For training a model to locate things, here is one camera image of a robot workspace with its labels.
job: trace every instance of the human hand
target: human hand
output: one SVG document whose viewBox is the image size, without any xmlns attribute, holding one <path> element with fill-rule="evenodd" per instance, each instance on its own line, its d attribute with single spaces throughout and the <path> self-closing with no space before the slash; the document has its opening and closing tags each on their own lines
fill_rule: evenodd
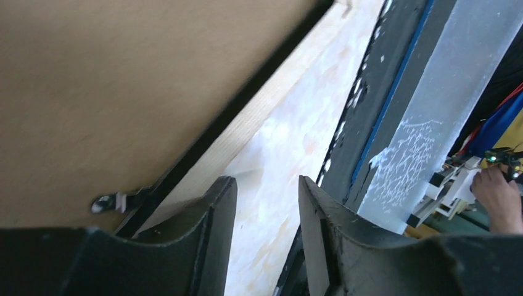
<svg viewBox="0 0 523 296">
<path fill-rule="evenodd" d="M 487 209 L 491 232 L 523 234 L 519 188 L 515 181 L 507 183 L 497 166 L 475 175 L 472 193 Z"/>
</svg>

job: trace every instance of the plywood board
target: plywood board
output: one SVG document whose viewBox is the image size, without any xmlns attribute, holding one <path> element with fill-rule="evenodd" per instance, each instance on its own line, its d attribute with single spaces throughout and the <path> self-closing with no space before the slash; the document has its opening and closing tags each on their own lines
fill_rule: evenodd
<svg viewBox="0 0 523 296">
<path fill-rule="evenodd" d="M 382 3 L 334 4 L 148 221 L 169 217 L 217 176 L 235 177 L 225 295 L 273 294 L 300 223 L 298 176 L 319 173 Z"/>
<path fill-rule="evenodd" d="M 315 3 L 0 1 L 0 227 L 114 229 Z"/>
</svg>

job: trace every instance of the red wire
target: red wire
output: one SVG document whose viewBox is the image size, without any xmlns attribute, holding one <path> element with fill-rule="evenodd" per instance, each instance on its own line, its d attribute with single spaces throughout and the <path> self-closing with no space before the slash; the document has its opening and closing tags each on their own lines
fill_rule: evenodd
<svg viewBox="0 0 523 296">
<path fill-rule="evenodd" d="M 503 104 L 505 104 L 508 100 L 512 99 L 516 94 L 518 94 L 522 90 L 523 90 L 523 83 L 521 83 L 518 87 L 516 87 L 516 89 L 513 92 L 511 92 L 508 95 L 508 97 L 499 104 L 499 106 L 496 108 L 496 110 L 498 110 Z"/>
<path fill-rule="evenodd" d="M 523 90 L 523 82 L 519 84 L 518 87 L 516 87 L 515 90 L 513 90 L 509 95 L 508 97 L 505 98 L 505 100 L 503 100 L 499 105 L 498 107 L 495 109 L 495 111 L 497 111 L 499 108 L 501 108 L 501 106 L 503 106 L 505 103 L 507 103 L 507 101 L 509 101 L 510 99 L 512 99 L 516 94 L 518 94 L 519 92 L 521 92 Z M 470 137 L 469 137 L 469 140 L 467 142 L 467 144 L 465 144 L 465 146 L 463 146 L 463 149 L 461 149 L 458 153 L 456 153 L 456 155 L 460 155 L 460 154 L 463 154 L 465 151 L 467 151 L 467 148 L 469 147 L 469 144 L 472 142 L 472 140 L 477 136 L 477 133 L 479 133 L 479 131 L 481 130 L 481 127 L 483 127 L 483 124 L 484 123 L 480 123 L 480 125 L 471 133 Z"/>
</svg>

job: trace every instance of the blue strip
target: blue strip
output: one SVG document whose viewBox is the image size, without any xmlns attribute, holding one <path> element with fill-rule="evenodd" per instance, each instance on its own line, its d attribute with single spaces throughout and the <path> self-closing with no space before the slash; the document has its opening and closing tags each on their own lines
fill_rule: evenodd
<svg viewBox="0 0 523 296">
<path fill-rule="evenodd" d="M 523 92 L 505 102 L 481 127 L 477 136 L 469 146 L 469 152 L 483 157 L 486 150 L 491 149 L 512 124 L 523 108 Z"/>
<path fill-rule="evenodd" d="M 352 173 L 352 178 L 351 178 L 352 184 L 354 184 L 354 182 L 356 181 L 356 177 L 358 176 L 358 173 L 360 172 L 363 161 L 365 160 L 365 158 L 367 157 L 367 154 L 369 153 L 369 149 L 371 147 L 371 144 L 374 141 L 374 137 L 376 137 L 378 127 L 381 125 L 381 122 L 383 121 L 383 116 L 385 115 L 387 108 L 389 108 L 390 100 L 392 99 L 394 92 L 398 88 L 398 84 L 400 82 L 400 79 L 402 78 L 403 72 L 405 71 L 407 61 L 409 60 L 410 56 L 412 55 L 412 52 L 414 51 L 414 46 L 416 45 L 416 42 L 418 42 L 419 35 L 421 34 L 421 30 L 425 26 L 427 17 L 429 16 L 429 12 L 432 9 L 433 4 L 434 4 L 434 0 L 430 0 L 427 3 L 427 6 L 425 7 L 425 11 L 423 12 L 423 15 L 421 16 L 421 20 L 419 21 L 419 24 L 418 24 L 418 28 L 414 32 L 412 40 L 410 41 L 410 45 L 403 58 L 402 65 L 400 66 L 400 69 L 398 70 L 398 73 L 396 74 L 396 78 L 394 79 L 394 82 L 392 83 L 392 87 L 390 88 L 389 95 L 387 96 L 387 99 L 385 100 L 383 107 L 381 108 L 381 112 L 379 113 L 379 116 L 376 120 L 376 124 L 373 127 L 373 131 L 371 132 L 371 135 L 370 135 L 369 139 L 367 140 L 367 143 L 365 144 L 365 148 L 363 149 L 363 153 L 361 154 L 360 161 L 356 165 L 356 168 L 354 169 L 354 173 Z"/>
</svg>

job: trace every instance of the metal clip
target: metal clip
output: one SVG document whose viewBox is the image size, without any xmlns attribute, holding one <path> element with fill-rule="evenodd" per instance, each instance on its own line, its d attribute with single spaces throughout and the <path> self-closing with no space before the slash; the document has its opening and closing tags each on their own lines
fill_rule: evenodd
<svg viewBox="0 0 523 296">
<path fill-rule="evenodd" d="M 101 214 L 109 211 L 125 213 L 137 209 L 142 205 L 146 196 L 152 192 L 151 187 L 144 187 L 134 192 L 116 192 L 100 196 L 93 200 L 91 213 Z"/>
</svg>

